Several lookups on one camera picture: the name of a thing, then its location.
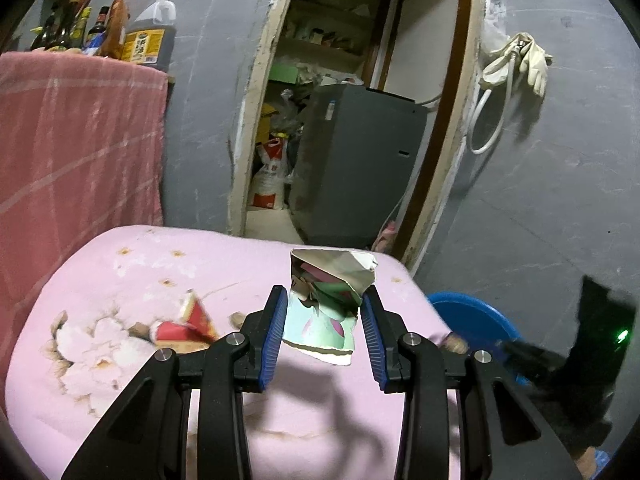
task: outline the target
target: plastic jug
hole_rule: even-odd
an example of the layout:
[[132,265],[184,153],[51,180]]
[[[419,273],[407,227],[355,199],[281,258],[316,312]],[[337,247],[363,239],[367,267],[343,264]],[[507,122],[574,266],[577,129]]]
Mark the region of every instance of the plastic jug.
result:
[[156,0],[127,29],[121,59],[167,72],[175,31],[175,4]]

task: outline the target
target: doorway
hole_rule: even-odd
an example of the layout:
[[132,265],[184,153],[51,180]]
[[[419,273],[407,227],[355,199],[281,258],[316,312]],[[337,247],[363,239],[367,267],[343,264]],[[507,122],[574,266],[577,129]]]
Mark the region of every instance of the doorway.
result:
[[458,0],[290,1],[260,106],[245,236],[370,249],[382,233],[390,249],[457,10]]

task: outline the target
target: white hose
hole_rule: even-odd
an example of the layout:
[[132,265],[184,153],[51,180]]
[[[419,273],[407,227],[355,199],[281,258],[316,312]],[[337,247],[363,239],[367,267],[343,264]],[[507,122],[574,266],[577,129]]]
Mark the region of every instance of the white hose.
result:
[[474,110],[473,115],[471,115],[471,122],[469,123],[469,128],[466,131],[466,136],[468,137],[468,139],[466,140],[466,145],[468,146],[471,153],[473,153],[474,155],[482,155],[486,150],[492,147],[495,144],[495,141],[498,140],[498,137],[500,137],[500,132],[502,131],[502,124],[504,123],[504,115],[507,111],[507,106],[509,106],[509,101],[511,101],[511,90],[513,89],[513,71],[515,70],[517,56],[518,54],[516,52],[512,52],[509,58],[509,71],[507,73],[507,93],[504,96],[504,106],[502,107],[502,114],[500,115],[500,120],[498,121],[498,125],[495,127],[494,132],[492,133],[491,137],[486,142],[486,144],[482,148],[478,148],[477,150],[475,150],[473,147],[474,130],[476,129],[476,121],[480,116],[480,112],[482,112],[482,108],[484,108],[484,105],[486,104],[486,102],[489,99],[489,96],[491,95],[491,91],[492,91],[491,88],[484,91],[484,93],[482,94],[482,97],[480,98],[480,101],[476,105],[476,109]]
[[416,103],[418,106],[430,105],[431,103],[436,102],[438,99],[442,97],[442,92],[440,92],[436,97],[432,97],[428,101],[422,101],[421,103]]

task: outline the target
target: bottle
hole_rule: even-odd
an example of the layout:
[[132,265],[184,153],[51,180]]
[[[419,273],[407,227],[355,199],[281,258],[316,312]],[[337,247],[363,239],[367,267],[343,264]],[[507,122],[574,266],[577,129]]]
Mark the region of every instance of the bottle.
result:
[[129,8],[124,0],[114,0],[111,4],[104,43],[98,56],[120,59],[124,47],[125,30],[129,21]]
[[98,14],[98,19],[95,20],[95,25],[89,29],[89,32],[86,34],[86,41],[84,44],[91,43],[91,40],[96,36],[100,36],[107,27],[104,24],[107,22],[107,14],[109,13],[109,6],[100,7],[100,14]]
[[51,14],[45,20],[44,25],[42,27],[37,27],[33,29],[33,32],[36,32],[38,28],[40,30],[38,32],[38,35],[36,36],[36,39],[33,40],[33,43],[31,43],[29,50],[36,50],[37,48],[47,46],[47,43],[51,41],[51,38],[54,35],[54,28],[56,25],[56,10],[57,10],[57,7],[54,7],[51,9]]
[[60,28],[58,29],[56,37],[53,38],[49,44],[45,45],[45,50],[55,52],[71,48],[71,28],[72,23],[69,18],[60,23]]
[[127,29],[123,61],[169,70],[175,41],[175,4],[156,0]]
[[82,48],[84,45],[84,31],[86,29],[86,22],[89,20],[89,14],[91,14],[91,7],[85,7],[71,30],[72,48]]

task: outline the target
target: pink towel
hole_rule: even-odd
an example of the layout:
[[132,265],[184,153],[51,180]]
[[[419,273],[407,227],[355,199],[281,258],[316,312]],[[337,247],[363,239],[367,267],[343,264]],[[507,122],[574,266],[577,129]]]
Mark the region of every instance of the pink towel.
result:
[[160,225],[166,76],[72,54],[0,56],[0,406],[42,286],[98,234]]

